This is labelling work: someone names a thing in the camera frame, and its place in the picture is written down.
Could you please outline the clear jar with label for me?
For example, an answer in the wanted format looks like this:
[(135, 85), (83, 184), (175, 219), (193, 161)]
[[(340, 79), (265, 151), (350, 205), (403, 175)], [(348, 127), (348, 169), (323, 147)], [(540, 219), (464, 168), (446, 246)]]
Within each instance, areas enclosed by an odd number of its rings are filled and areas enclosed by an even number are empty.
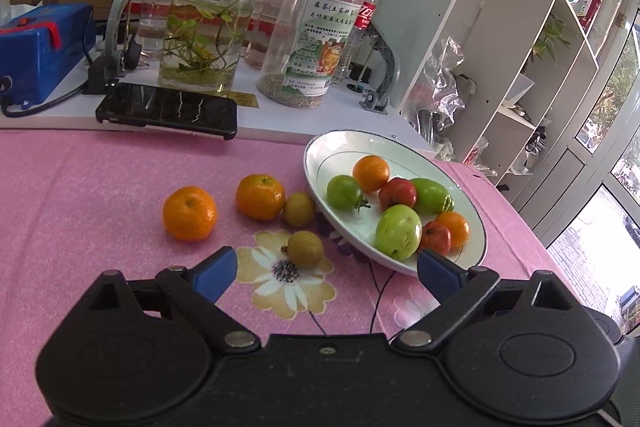
[(321, 104), (362, 0), (283, 0), (257, 90), (279, 104)]

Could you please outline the mandarin orange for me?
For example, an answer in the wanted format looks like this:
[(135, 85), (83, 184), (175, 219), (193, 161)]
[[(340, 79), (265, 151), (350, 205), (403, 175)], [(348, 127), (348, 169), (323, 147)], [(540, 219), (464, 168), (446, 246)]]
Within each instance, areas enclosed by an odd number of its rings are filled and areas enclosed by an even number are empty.
[(165, 200), (162, 218), (165, 231), (177, 241), (201, 242), (215, 228), (216, 202), (201, 187), (179, 188)]
[(352, 177), (364, 193), (373, 194), (390, 181), (390, 166), (380, 156), (364, 156), (352, 167)]
[(256, 221), (276, 219), (284, 208), (284, 186), (268, 174), (250, 174), (235, 192), (235, 205), (243, 216)]

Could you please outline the grey phone stand left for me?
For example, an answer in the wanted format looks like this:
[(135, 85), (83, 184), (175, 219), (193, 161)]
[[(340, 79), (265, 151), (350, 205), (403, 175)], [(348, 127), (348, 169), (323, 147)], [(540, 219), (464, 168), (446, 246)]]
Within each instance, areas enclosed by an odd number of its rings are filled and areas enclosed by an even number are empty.
[(141, 46), (134, 35), (129, 35), (129, 11), (133, 1), (113, 1), (106, 20), (104, 48), (88, 68), (83, 94), (107, 94), (127, 72), (138, 66)]

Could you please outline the red spray can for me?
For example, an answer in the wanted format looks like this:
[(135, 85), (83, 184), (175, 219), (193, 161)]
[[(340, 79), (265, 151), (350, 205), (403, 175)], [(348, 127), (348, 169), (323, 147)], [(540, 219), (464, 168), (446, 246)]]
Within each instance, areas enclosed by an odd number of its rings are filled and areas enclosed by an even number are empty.
[(588, 34), (594, 18), (598, 14), (601, 3), (602, 0), (584, 0), (584, 3), (580, 7), (577, 13), (577, 18), (580, 23), (580, 27), (585, 34)]

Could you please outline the green jujube apple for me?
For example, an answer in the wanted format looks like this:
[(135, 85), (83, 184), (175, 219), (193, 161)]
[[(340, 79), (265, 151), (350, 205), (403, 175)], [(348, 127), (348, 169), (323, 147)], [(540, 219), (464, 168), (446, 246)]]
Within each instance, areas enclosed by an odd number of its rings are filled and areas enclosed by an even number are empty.
[(454, 210), (454, 200), (442, 184), (424, 178), (412, 179), (411, 183), (416, 189), (416, 203), (413, 209), (419, 215), (439, 215)]
[(421, 244), (422, 222), (409, 206), (395, 205), (387, 208), (378, 220), (374, 246), (387, 257), (405, 261)]

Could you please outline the large orange front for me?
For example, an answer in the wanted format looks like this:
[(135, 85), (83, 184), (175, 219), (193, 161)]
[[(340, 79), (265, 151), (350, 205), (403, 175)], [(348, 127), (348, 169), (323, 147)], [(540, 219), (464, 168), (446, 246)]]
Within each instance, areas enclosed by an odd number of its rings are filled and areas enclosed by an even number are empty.
[(465, 217), (455, 211), (446, 211), (439, 213), (436, 222), (446, 227), (450, 232), (451, 248), (462, 248), (468, 243), (470, 237), (470, 226)]

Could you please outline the white shelf unit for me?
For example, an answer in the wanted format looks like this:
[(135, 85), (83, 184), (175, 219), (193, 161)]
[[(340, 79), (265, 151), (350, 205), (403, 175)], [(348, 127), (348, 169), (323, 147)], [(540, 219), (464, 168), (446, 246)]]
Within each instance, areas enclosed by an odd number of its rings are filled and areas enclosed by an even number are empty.
[[(556, 48), (558, 64), (550, 58), (531, 63), (529, 52), (550, 14), (573, 34), (572, 46)], [(400, 60), (390, 98), (399, 110), (434, 45), (450, 36), (461, 46), (464, 61), (456, 72), (470, 78), (475, 91), (444, 133), (457, 160), (470, 158), (476, 143), (487, 139), (482, 158), (509, 202), (534, 179), (530, 171), (516, 172), (526, 143), (565, 102), (562, 89), (598, 68), (567, 0), (381, 0), (374, 24)]]

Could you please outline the green tomato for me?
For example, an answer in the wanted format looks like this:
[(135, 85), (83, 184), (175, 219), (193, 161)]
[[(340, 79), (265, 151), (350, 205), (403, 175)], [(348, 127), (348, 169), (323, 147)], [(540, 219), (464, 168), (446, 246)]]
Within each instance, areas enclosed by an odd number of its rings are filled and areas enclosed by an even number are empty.
[(326, 201), (335, 210), (359, 211), (369, 208), (370, 202), (357, 180), (346, 174), (334, 176), (326, 186)]

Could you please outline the crumpled clear plastic bag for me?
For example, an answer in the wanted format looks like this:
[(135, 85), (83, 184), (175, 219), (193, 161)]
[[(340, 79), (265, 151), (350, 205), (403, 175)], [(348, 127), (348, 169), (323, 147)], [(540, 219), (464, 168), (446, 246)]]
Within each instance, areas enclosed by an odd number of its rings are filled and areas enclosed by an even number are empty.
[(433, 148), (442, 132), (456, 122), (456, 113), (465, 109), (454, 77), (454, 69), (463, 61), (461, 46), (450, 36), (441, 38), (401, 109), (405, 120)]

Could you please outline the small brown-green fruit front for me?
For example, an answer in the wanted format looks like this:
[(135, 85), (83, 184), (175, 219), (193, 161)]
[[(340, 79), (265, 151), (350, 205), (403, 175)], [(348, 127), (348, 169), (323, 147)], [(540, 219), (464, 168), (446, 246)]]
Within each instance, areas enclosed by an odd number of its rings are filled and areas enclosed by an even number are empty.
[(281, 251), (286, 254), (288, 260), (299, 268), (316, 267), (324, 258), (321, 239), (308, 231), (293, 233), (286, 244), (281, 247)]

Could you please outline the white ceramic plate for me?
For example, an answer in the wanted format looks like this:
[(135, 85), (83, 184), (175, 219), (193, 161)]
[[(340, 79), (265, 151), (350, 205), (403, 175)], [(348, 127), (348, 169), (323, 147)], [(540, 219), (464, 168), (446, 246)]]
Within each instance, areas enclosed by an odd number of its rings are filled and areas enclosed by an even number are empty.
[(484, 260), (487, 233), (471, 199), (410, 147), (335, 130), (306, 145), (303, 166), (323, 217), (370, 260), (410, 277), (421, 247), (434, 247), (462, 269)]

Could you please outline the blue power supply box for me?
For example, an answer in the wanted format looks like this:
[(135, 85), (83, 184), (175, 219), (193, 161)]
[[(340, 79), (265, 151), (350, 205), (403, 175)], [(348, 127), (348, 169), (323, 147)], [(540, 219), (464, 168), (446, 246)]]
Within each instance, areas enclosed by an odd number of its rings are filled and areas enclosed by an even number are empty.
[(1, 100), (43, 103), (95, 45), (91, 5), (49, 4), (15, 17), (1, 27)]

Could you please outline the pink floral tablecloth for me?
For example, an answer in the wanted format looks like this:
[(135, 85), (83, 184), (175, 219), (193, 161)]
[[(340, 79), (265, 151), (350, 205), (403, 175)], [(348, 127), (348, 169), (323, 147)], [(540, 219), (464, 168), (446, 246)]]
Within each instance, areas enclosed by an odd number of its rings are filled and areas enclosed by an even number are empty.
[[(224, 142), (171, 133), (1, 131), (1, 426), (40, 426), (50, 412), (35, 363), (56, 326), (103, 271), (152, 279), (171, 265), (192, 267), (221, 246), (254, 247), (260, 231), (284, 230), (236, 211), (236, 186), (252, 173), (274, 176), (286, 193), (304, 191), (304, 146), (250, 140)], [(483, 265), (505, 279), (536, 270), (559, 272), (544, 246), (506, 199), (471, 167), (442, 165), (472, 199), (487, 234)], [(218, 222), (201, 243), (165, 234), (162, 207), (178, 188), (213, 196)], [(235, 283), (217, 306), (266, 341), (270, 334), (367, 333), (378, 287), (390, 270), (343, 254), (324, 240), (335, 296), (292, 320), (253, 300)], [(413, 277), (394, 274), (383, 293), (375, 332), (393, 336), (437, 306)]]

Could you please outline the small brown-green fruit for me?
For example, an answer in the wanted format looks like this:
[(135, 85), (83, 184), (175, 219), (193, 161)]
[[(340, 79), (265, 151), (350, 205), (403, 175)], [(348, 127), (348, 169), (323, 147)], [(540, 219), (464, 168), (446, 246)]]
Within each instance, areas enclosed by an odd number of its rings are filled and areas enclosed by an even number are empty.
[(293, 228), (305, 228), (316, 217), (316, 203), (306, 192), (293, 193), (285, 202), (283, 220)]
[(324, 258), (321, 239), (308, 231), (293, 233), (286, 244), (281, 247), (281, 251), (286, 254), (288, 260), (299, 268), (316, 267)]

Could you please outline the red small apple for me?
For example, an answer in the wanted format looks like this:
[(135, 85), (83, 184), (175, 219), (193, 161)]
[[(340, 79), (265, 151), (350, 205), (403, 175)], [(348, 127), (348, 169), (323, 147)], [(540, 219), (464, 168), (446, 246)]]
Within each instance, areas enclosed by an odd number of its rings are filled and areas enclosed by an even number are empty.
[(421, 248), (431, 249), (435, 253), (447, 256), (451, 251), (451, 234), (446, 225), (431, 221), (422, 229)]
[(378, 191), (378, 202), (382, 211), (395, 205), (405, 205), (412, 208), (416, 205), (417, 199), (416, 187), (411, 181), (402, 178), (390, 179)]

